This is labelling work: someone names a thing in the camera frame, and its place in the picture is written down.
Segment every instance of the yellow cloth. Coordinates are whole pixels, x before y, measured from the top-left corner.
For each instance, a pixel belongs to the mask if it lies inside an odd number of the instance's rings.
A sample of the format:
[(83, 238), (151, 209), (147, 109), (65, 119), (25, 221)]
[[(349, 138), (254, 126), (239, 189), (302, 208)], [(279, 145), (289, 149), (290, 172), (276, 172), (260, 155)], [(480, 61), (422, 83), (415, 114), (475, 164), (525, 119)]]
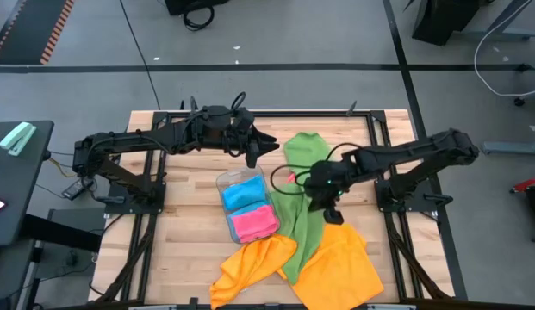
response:
[(281, 269), (296, 247), (294, 240), (279, 234), (243, 245), (221, 264), (221, 277), (209, 287), (212, 309), (227, 304), (243, 288)]
[[(382, 293), (384, 287), (365, 248), (352, 226), (326, 224), (317, 252), (292, 286), (305, 307), (347, 310)], [(286, 278), (282, 269), (277, 272)]]

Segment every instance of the green towel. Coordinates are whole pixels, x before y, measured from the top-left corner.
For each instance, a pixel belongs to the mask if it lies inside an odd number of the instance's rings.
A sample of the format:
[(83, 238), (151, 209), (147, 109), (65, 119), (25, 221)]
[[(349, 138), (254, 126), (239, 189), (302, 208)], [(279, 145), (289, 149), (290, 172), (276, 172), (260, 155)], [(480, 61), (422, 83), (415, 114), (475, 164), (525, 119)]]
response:
[[(327, 143), (317, 133), (299, 133), (284, 145), (288, 164), (311, 166), (326, 159), (329, 152)], [(295, 174), (306, 170), (292, 168)], [(302, 183), (305, 178), (306, 176), (300, 177), (299, 182)], [(294, 193), (303, 191), (295, 183), (286, 184), (281, 190)], [(322, 210), (308, 211), (311, 199), (305, 195), (285, 195), (272, 191), (271, 199), (281, 223), (277, 233), (290, 237), (298, 244), (292, 258), (283, 266), (284, 274), (294, 285), (303, 266), (319, 247), (325, 221)]]

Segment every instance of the concrete floor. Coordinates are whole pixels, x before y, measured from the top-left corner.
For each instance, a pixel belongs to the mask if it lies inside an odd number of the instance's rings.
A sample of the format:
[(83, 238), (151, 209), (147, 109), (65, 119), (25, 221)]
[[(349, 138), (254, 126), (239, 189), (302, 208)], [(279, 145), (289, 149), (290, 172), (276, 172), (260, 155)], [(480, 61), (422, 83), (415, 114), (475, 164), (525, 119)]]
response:
[[(403, 12), (406, 2), (391, 1), (409, 64), (472, 63), (475, 41), (457, 35), (446, 46), (431, 46), (411, 39), (417, 7)], [(482, 8), (467, 28), (486, 28), (508, 2)], [(14, 4), (0, 0), (0, 28)], [(151, 65), (397, 64), (378, 0), (233, 0), (216, 9), (210, 28), (197, 33), (156, 1), (124, 4)], [(535, 2), (513, 25), (535, 31)], [(480, 56), (482, 64), (535, 63), (535, 39), (489, 42)], [(142, 65), (118, 0), (76, 2), (49, 63), (66, 65)], [(428, 133), (455, 127), (477, 145), (535, 140), (530, 127), (535, 127), (535, 99), (514, 107), (511, 98), (490, 93), (473, 71), (411, 74)], [(482, 74), (499, 90), (535, 88), (535, 72)], [(357, 100), (357, 109), (409, 109), (399, 71), (154, 72), (152, 80), (163, 109), (178, 109), (190, 96), (201, 106), (229, 104), (242, 90), (248, 108), (347, 109)], [(143, 72), (0, 74), (0, 121), (53, 120), (54, 151), (71, 152), (73, 141), (90, 133), (123, 130), (135, 109), (156, 109)], [(72, 180), (55, 169), (44, 164), (38, 183), (60, 192)], [(448, 213), (469, 298), (535, 304), (535, 244), (530, 241), (535, 221), (524, 197), (508, 194), (515, 183), (535, 177), (535, 157), (481, 155), (473, 165), (449, 168), (439, 177), (443, 191), (455, 198)], [(107, 190), (104, 184), (101, 190)], [(29, 212), (46, 216), (49, 208), (91, 207), (99, 206), (88, 197), (61, 201), (36, 189)], [(38, 301), (46, 307), (81, 304), (89, 280), (44, 282)]]

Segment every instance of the black stand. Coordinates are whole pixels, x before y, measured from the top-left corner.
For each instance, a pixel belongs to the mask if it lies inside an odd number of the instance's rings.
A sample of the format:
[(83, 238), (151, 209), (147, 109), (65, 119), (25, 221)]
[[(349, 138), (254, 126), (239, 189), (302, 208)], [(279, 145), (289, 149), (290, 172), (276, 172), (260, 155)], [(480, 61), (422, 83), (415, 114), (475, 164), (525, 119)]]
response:
[(24, 216), (20, 234), (21, 237), (30, 237), (92, 252), (98, 252), (101, 247), (101, 236), (97, 234), (64, 226), (31, 214)]

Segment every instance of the wooden tabletop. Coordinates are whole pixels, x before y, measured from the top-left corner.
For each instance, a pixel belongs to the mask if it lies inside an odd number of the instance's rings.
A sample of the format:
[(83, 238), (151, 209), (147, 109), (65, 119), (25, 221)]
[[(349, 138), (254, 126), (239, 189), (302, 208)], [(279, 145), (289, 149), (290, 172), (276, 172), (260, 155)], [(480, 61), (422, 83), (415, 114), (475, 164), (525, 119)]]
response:
[[(385, 112), (392, 145), (396, 146), (414, 139), (411, 122), (405, 109), (391, 109)], [(154, 111), (134, 111), (131, 114), (128, 131), (138, 128), (150, 129), (153, 113)], [(281, 145), (302, 131), (319, 133), (331, 147), (342, 142), (370, 145), (364, 118), (258, 117), (254, 124), (260, 131), (277, 137)], [(349, 148), (339, 148), (333, 158), (337, 158), (346, 150)], [(126, 153), (121, 157), (121, 165), (136, 174), (142, 173), (144, 161), (144, 152)], [(258, 165), (266, 176), (281, 164), (286, 164), (282, 147), (258, 160)], [(209, 303), (208, 288), (219, 278), (221, 263), (240, 248), (240, 245), (231, 240), (220, 196), (215, 187), (215, 179), (226, 170), (245, 165), (244, 157), (231, 158), (216, 150), (191, 152), (184, 156), (168, 156), (165, 169), (167, 172), (165, 209), (158, 218), (154, 236), (146, 304), (187, 304), (190, 297), (198, 297), (199, 303)], [(401, 165), (398, 171), (406, 172), (415, 165)], [(284, 183), (289, 172), (287, 170), (279, 172), (275, 182)], [(342, 196), (338, 209), (342, 211), (345, 222), (352, 224), (366, 239), (367, 253), (382, 279), (384, 291), (372, 301), (398, 301), (386, 226), (383, 214), (376, 207), (373, 182), (352, 186), (351, 192)], [(453, 295), (436, 222), (422, 214), (410, 213), (407, 216), (415, 254), (420, 264), (443, 291)], [(126, 262), (133, 223), (134, 215), (126, 214), (103, 237), (93, 278), (95, 289), (104, 291)], [(408, 268), (404, 259), (401, 263), (407, 292), (412, 296)], [(136, 296), (140, 264), (135, 270), (130, 297)], [(94, 300), (97, 294), (91, 291), (89, 298)], [(300, 301), (290, 286), (279, 275), (273, 274), (241, 292), (233, 303), (300, 303)]]

